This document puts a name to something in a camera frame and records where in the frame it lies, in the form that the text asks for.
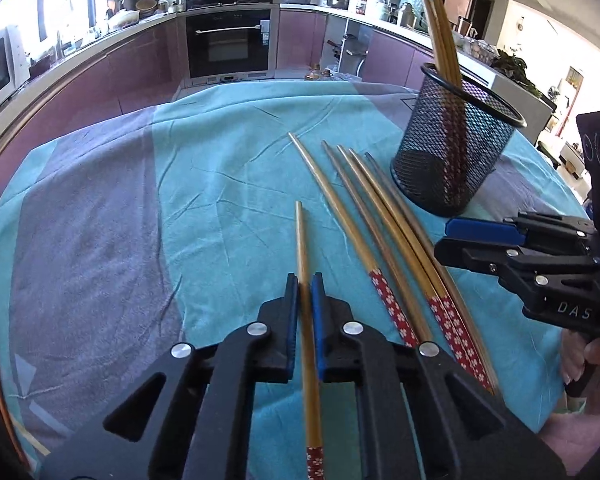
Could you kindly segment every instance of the doorway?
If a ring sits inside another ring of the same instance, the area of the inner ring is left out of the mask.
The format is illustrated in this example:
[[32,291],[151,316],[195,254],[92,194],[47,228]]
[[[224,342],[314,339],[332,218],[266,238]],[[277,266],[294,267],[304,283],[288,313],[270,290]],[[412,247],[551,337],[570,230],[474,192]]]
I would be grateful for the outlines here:
[[487,26],[491,17],[491,11],[496,0],[474,0],[474,12],[472,13],[471,21],[476,34],[477,40],[483,40],[487,33]]

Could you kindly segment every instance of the oven door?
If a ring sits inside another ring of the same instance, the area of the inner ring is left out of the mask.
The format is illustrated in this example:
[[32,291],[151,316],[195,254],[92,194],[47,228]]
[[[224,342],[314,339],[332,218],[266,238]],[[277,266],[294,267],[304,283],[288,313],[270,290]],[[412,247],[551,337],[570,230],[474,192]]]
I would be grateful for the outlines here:
[[190,77],[269,69],[269,9],[218,10],[187,16]]

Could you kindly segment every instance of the red floral chopstick handle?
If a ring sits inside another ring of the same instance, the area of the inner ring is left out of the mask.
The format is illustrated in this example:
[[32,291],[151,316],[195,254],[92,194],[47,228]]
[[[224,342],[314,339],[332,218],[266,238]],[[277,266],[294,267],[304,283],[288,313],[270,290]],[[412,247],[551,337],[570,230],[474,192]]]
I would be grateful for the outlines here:
[[322,446],[306,449],[306,475],[308,480],[324,478],[324,449]]
[[391,316],[395,327],[398,329],[400,338],[408,347],[416,348],[418,345],[418,338],[416,338],[411,325],[409,325],[406,316],[402,312],[400,305],[395,299],[394,292],[391,290],[387,280],[382,275],[382,270],[374,269],[369,273],[369,276],[371,277],[371,282],[376,288],[378,296],[380,296],[380,299],[382,300],[382,303],[384,303],[389,316]]
[[442,299],[430,298],[429,306],[458,364],[474,376],[485,389],[493,392],[493,386],[487,377],[474,340],[453,301],[446,296]]

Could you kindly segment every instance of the metal screw head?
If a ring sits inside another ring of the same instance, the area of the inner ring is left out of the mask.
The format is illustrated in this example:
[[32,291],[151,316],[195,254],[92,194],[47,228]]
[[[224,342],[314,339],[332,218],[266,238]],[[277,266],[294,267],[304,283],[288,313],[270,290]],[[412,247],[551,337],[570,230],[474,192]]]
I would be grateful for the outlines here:
[[424,355],[424,357],[435,357],[440,353],[440,347],[431,341],[427,341],[420,345],[418,351],[420,352],[420,355]]
[[267,332],[267,325],[265,325],[264,323],[261,323],[259,321],[256,321],[255,323],[251,323],[248,327],[247,327],[247,334],[249,335],[263,335],[264,333]]
[[171,355],[176,359],[182,359],[191,355],[191,345],[187,343],[178,343],[171,347]]
[[349,321],[343,325],[342,329],[344,330],[345,334],[358,335],[362,334],[364,327],[357,321]]

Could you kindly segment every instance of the microwave oven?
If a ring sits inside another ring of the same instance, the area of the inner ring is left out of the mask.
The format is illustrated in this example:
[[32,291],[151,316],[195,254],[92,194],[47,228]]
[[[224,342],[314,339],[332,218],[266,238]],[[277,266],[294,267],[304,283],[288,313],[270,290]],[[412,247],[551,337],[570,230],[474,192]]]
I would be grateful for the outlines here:
[[0,30],[0,105],[29,79],[29,64],[16,25]]

